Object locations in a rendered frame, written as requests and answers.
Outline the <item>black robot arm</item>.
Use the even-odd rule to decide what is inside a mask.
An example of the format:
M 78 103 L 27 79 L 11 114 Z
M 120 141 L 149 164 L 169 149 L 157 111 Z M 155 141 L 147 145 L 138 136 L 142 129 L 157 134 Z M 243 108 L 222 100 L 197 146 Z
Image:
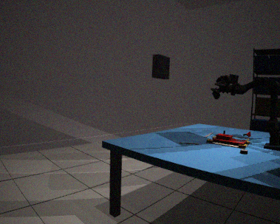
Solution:
M 271 146 L 280 146 L 280 129 L 277 120 L 277 106 L 278 106 L 278 95 L 280 92 L 280 83 L 278 81 L 270 81 L 266 78 L 258 78 L 255 81 L 251 81 L 248 84 L 241 85 L 238 83 L 238 75 L 230 74 L 229 78 L 232 80 L 231 84 L 231 95 L 244 94 L 249 89 L 257 87 L 260 84 L 268 86 L 270 91 L 270 120 L 267 121 L 266 128 L 270 133 L 269 143 Z

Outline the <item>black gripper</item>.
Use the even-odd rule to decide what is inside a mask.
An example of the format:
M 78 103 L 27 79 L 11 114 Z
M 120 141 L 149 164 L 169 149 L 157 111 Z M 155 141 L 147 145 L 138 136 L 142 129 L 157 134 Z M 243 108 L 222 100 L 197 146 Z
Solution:
M 224 80 L 225 79 L 225 80 Z M 215 99 L 218 99 L 221 95 L 219 94 L 220 92 L 224 93 L 226 92 L 227 94 L 231 91 L 232 87 L 230 83 L 232 80 L 229 78 L 229 76 L 224 76 L 224 79 L 222 79 L 218 83 L 214 83 L 217 86 L 220 86 L 218 89 L 217 88 L 211 88 L 213 91 L 213 96 Z

